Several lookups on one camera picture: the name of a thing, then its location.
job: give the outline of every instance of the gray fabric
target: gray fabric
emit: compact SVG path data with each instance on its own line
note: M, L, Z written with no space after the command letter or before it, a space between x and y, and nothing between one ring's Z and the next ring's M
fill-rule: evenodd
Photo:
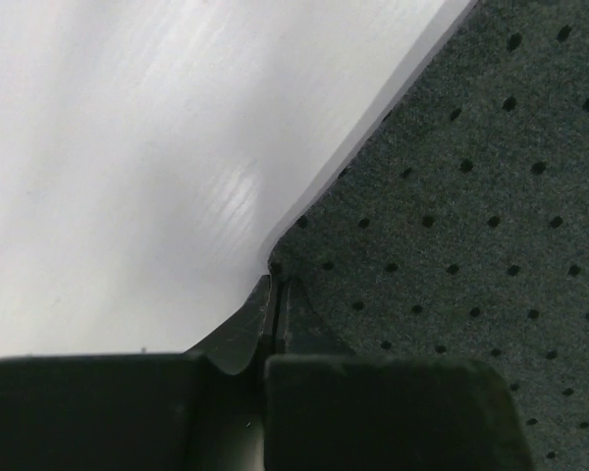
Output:
M494 365L537 469L589 470L589 0L482 2L272 261L358 353Z

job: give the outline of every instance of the white surface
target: white surface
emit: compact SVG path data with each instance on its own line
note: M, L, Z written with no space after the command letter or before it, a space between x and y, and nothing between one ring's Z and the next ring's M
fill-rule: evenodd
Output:
M471 0L0 0L0 356L181 351Z

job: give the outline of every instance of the dark gray cloth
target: dark gray cloth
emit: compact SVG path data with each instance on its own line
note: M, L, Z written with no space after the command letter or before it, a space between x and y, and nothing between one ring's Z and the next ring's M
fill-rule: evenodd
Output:
M589 0L481 2L272 262L358 353L494 365L537 469L589 470Z

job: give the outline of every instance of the polka dot fabric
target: polka dot fabric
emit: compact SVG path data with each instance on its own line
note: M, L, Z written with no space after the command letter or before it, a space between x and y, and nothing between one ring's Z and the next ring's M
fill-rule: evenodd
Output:
M360 354L495 366L537 469L589 470L589 1L480 2L272 263Z

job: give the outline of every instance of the dotted fabric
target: dotted fabric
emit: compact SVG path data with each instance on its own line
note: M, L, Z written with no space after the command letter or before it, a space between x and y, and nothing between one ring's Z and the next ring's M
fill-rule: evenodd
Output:
M360 354L490 363L537 469L589 470L589 1L481 2L272 263Z

